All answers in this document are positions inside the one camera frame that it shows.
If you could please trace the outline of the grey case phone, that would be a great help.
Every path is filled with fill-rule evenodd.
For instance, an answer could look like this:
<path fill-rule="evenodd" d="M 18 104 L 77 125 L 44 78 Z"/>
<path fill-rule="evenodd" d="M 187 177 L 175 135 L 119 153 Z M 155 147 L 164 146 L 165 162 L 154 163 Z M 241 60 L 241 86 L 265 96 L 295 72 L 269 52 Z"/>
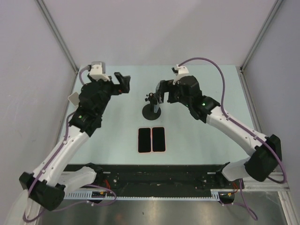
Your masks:
<path fill-rule="evenodd" d="M 154 104 L 154 113 L 157 113 L 159 109 L 160 109 L 160 106 L 159 106 L 159 104 L 157 104 L 157 100 L 156 100 L 155 104 Z"/>

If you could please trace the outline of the black round-base phone stand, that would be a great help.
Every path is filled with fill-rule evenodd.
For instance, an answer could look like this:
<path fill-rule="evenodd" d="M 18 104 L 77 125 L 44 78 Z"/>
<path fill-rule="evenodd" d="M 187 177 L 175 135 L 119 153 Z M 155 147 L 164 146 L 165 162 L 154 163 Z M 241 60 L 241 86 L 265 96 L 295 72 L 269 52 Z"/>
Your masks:
<path fill-rule="evenodd" d="M 161 115 L 161 109 L 159 109 L 157 113 L 154 113 L 155 101 L 154 93 L 146 95 L 145 102 L 147 102 L 147 104 L 142 109 L 142 115 L 147 120 L 156 120 Z"/>

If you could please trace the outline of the pink case phone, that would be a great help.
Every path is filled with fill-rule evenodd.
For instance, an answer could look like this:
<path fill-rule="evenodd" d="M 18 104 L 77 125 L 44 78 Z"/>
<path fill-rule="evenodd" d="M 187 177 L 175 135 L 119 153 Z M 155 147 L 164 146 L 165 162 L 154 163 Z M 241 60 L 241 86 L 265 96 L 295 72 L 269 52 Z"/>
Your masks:
<path fill-rule="evenodd" d="M 165 129 L 163 127 L 152 128 L 152 150 L 154 152 L 165 152 Z"/>
<path fill-rule="evenodd" d="M 151 129 L 149 127 L 138 129 L 138 152 L 151 152 Z"/>

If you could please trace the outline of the white phone stand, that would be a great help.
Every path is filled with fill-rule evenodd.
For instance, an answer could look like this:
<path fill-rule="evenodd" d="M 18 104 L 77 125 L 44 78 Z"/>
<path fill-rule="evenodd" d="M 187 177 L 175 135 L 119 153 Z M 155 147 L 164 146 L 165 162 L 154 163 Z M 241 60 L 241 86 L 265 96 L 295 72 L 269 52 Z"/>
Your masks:
<path fill-rule="evenodd" d="M 74 106 L 74 107 L 78 107 L 79 103 L 80 103 L 80 99 L 79 99 L 79 93 L 78 92 L 74 92 L 71 95 L 68 96 L 68 101 Z"/>

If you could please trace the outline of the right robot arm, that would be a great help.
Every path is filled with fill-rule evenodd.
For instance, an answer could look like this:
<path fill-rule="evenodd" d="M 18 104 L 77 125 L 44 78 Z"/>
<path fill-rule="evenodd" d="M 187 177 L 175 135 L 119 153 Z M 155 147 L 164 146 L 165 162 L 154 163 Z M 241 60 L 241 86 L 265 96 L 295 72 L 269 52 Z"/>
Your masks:
<path fill-rule="evenodd" d="M 221 188 L 229 187 L 234 180 L 251 177 L 258 182 L 270 179 L 270 174 L 282 159 L 280 139 L 251 130 L 226 112 L 215 99 L 203 95 L 194 76 L 178 81 L 162 80 L 156 87 L 155 97 L 159 104 L 168 93 L 168 103 L 181 103 L 196 120 L 213 126 L 235 141 L 248 155 L 246 159 L 228 162 L 218 171 L 216 182 Z"/>

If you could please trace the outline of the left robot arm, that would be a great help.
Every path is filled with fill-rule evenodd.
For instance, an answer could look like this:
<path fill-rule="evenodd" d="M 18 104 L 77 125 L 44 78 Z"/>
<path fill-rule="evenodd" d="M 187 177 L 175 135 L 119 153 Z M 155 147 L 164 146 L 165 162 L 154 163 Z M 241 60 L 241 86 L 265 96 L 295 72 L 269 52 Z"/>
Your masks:
<path fill-rule="evenodd" d="M 114 84 L 110 77 L 96 80 L 88 75 L 90 83 L 82 86 L 79 105 L 66 119 L 66 132 L 46 159 L 32 172 L 24 172 L 19 181 L 28 190 L 29 198 L 48 211 L 54 211 L 66 194 L 81 187 L 92 185 L 97 188 L 103 184 L 102 170 L 87 164 L 65 178 L 62 172 L 79 148 L 101 128 L 102 116 L 112 96 L 128 94 L 130 76 L 116 72 L 119 81 Z"/>

